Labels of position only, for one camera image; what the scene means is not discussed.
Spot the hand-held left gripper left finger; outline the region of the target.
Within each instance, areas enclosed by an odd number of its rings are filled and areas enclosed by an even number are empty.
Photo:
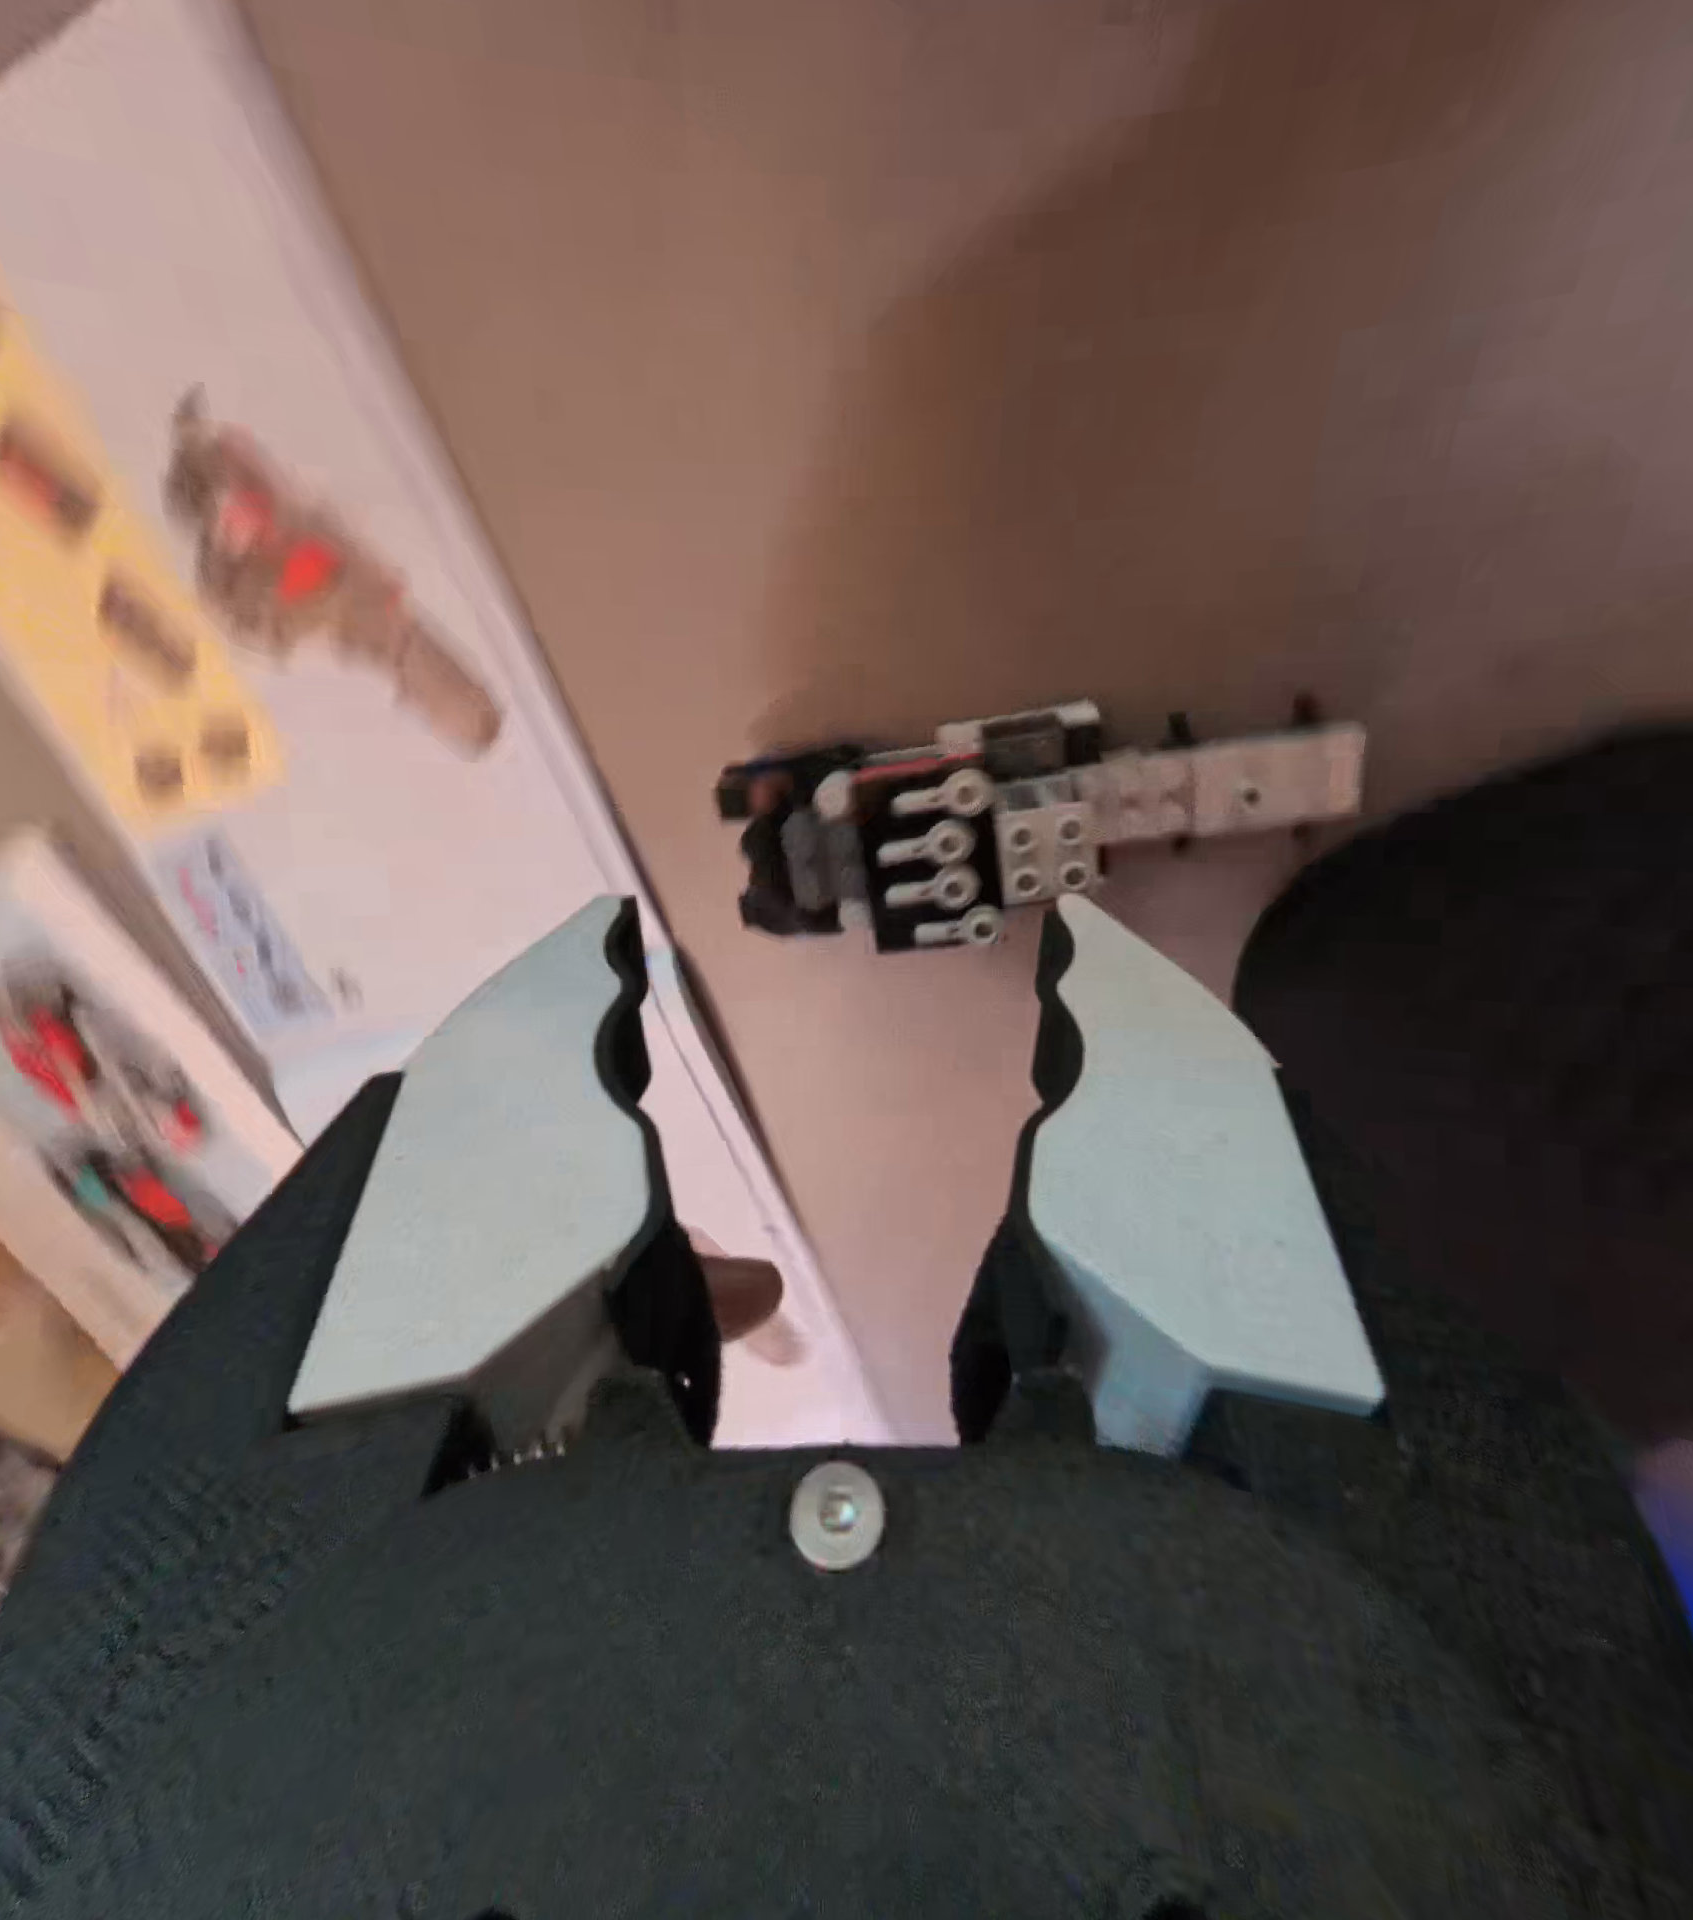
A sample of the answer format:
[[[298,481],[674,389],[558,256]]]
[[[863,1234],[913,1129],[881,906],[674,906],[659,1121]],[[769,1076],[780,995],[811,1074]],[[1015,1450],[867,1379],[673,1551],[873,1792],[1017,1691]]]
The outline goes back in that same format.
[[[599,897],[470,995],[402,1070],[287,1412],[461,1405],[502,1456],[577,1435],[607,1380],[709,1446],[720,1340],[645,1112],[637,902]]]

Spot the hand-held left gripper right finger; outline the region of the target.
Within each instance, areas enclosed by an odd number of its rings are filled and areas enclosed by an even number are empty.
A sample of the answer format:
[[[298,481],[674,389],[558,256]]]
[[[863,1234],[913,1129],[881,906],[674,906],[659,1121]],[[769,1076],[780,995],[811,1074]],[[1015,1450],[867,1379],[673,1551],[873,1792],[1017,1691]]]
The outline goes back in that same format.
[[[1035,975],[1037,1106],[955,1328],[970,1446],[1012,1402],[1181,1456],[1213,1397],[1364,1420],[1386,1382],[1281,1074],[1243,1020],[1082,897]]]

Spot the grey brick truck model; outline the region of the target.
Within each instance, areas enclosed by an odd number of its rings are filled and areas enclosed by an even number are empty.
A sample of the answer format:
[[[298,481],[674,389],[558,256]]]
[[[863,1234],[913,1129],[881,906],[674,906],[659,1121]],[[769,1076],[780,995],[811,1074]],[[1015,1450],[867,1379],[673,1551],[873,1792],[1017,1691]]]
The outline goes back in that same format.
[[[1202,737],[1184,712],[1124,740],[1070,700],[940,724],[926,740],[829,740],[723,766],[717,819],[744,862],[738,919],[780,942],[861,937],[879,955],[993,949],[1011,916],[1085,899],[1124,849],[1352,821],[1368,735],[1299,698],[1283,724]]]

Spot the person's left hand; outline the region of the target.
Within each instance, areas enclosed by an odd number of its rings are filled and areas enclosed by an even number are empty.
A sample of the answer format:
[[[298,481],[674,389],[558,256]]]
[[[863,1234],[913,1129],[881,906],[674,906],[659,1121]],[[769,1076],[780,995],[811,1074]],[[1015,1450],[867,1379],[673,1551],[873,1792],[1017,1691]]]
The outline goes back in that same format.
[[[702,1255],[701,1272],[723,1346],[757,1336],[783,1310],[784,1280],[770,1260]]]

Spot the open instruction booklet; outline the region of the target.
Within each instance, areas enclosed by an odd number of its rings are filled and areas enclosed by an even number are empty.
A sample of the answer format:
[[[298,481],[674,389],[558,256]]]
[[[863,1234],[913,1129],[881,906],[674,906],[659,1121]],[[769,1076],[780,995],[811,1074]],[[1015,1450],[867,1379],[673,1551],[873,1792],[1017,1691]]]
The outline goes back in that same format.
[[[303,1139],[639,901],[674,1204],[786,1280],[718,1439],[897,1439],[519,598],[221,5],[0,81],[0,679]]]

